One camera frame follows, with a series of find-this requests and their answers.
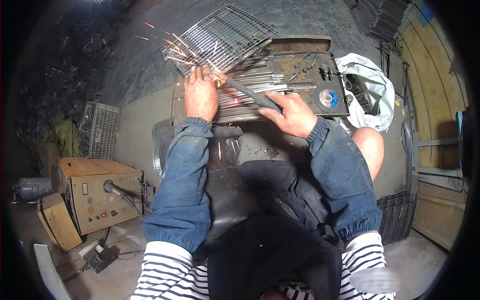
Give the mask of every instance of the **left hand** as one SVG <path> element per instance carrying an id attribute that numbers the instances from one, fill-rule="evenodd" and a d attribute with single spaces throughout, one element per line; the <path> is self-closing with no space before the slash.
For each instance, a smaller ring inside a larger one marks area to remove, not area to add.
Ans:
<path id="1" fill-rule="evenodd" d="M 208 66 L 193 66 L 190 76 L 185 77 L 184 87 L 187 116 L 211 122 L 218 109 L 218 94 Z"/>

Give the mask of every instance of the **white plastic bag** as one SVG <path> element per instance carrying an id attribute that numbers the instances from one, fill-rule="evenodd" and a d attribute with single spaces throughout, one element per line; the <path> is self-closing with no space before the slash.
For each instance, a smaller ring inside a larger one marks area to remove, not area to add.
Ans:
<path id="1" fill-rule="evenodd" d="M 386 131 L 392 123 L 395 106 L 393 84 L 385 77 L 383 71 L 366 57 L 349 53 L 344 57 L 335 59 L 335 62 L 340 73 L 357 76 L 359 84 L 367 90 L 365 95 L 372 107 L 376 107 L 378 104 L 378 115 L 365 115 L 360 103 L 354 99 L 348 107 L 350 111 L 350 116 L 347 117 L 348 121 L 357 128 L 368 126 L 379 132 Z M 345 89 L 345 92 L 353 95 L 347 89 Z"/>

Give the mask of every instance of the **welding torch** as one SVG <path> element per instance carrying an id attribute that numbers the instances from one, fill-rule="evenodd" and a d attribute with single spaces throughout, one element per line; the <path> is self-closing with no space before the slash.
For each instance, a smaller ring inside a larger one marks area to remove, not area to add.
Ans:
<path id="1" fill-rule="evenodd" d="M 271 108 L 279 113 L 282 113 L 282 108 L 275 104 L 269 97 L 265 96 L 263 93 L 256 93 L 251 89 L 247 88 L 246 86 L 238 83 L 237 81 L 233 80 L 230 77 L 226 77 L 225 75 L 222 76 L 227 84 L 231 87 L 239 90 L 240 92 L 244 93 L 245 95 L 249 96 L 253 99 L 253 102 L 263 108 Z"/>
<path id="2" fill-rule="evenodd" d="M 124 200 L 126 203 L 128 203 L 131 207 L 133 207 L 137 211 L 141 219 L 144 218 L 142 212 L 137 208 L 135 203 L 133 203 L 133 201 L 130 199 L 127 193 L 122 191 L 118 186 L 114 185 L 111 180 L 105 180 L 105 182 L 103 183 L 103 190 L 106 192 L 114 193 L 117 196 L 120 196 L 122 200 Z"/>

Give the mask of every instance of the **sleeve cuff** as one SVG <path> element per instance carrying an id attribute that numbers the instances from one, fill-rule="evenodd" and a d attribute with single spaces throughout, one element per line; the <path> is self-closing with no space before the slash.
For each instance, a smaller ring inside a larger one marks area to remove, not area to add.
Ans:
<path id="1" fill-rule="evenodd" d="M 145 247 L 145 253 L 179 256 L 185 261 L 192 262 L 192 255 L 190 252 L 178 245 L 166 241 L 155 240 L 147 243 L 147 246 Z"/>
<path id="2" fill-rule="evenodd" d="M 344 253 L 355 251 L 357 249 L 360 249 L 369 245 L 382 246 L 382 236 L 380 236 L 378 232 L 368 232 L 368 233 L 361 234 L 356 238 L 354 238 L 350 243 L 348 243 Z"/>
<path id="3" fill-rule="evenodd" d="M 325 138 L 327 137 L 327 134 L 332 126 L 331 122 L 332 121 L 330 120 L 318 117 L 317 122 L 312 129 L 312 132 L 307 137 L 307 142 L 312 155 L 315 155 L 320 149 L 320 147 L 323 145 Z"/>
<path id="4" fill-rule="evenodd" d="M 200 126 L 207 130 L 212 129 L 212 123 L 200 117 L 186 117 L 183 120 L 183 125 L 186 125 L 186 124 Z"/>

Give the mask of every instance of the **wire mesh grill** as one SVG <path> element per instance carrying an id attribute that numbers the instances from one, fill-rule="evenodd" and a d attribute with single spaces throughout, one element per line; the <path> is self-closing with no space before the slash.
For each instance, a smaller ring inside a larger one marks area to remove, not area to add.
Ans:
<path id="1" fill-rule="evenodd" d="M 272 26 L 235 5 L 226 4 L 169 45 L 163 51 L 164 59 L 183 60 L 175 61 L 183 75 L 190 75 L 192 65 L 205 64 L 212 70 L 226 72 L 269 44 L 275 33 Z"/>
<path id="2" fill-rule="evenodd" d="M 379 229 L 382 244 L 388 245 L 406 239 L 412 226 L 417 195 L 403 192 L 385 196 L 377 201 L 377 205 L 383 214 Z"/>
<path id="3" fill-rule="evenodd" d="M 162 176 L 162 168 L 160 166 L 160 140 L 162 128 L 170 126 L 170 119 L 165 119 L 157 122 L 152 126 L 152 157 L 153 157 L 153 170 L 155 174 Z"/>
<path id="4" fill-rule="evenodd" d="M 82 156 L 97 159 L 113 158 L 119 114 L 119 108 L 97 102 L 87 102 L 80 126 L 80 154 Z"/>

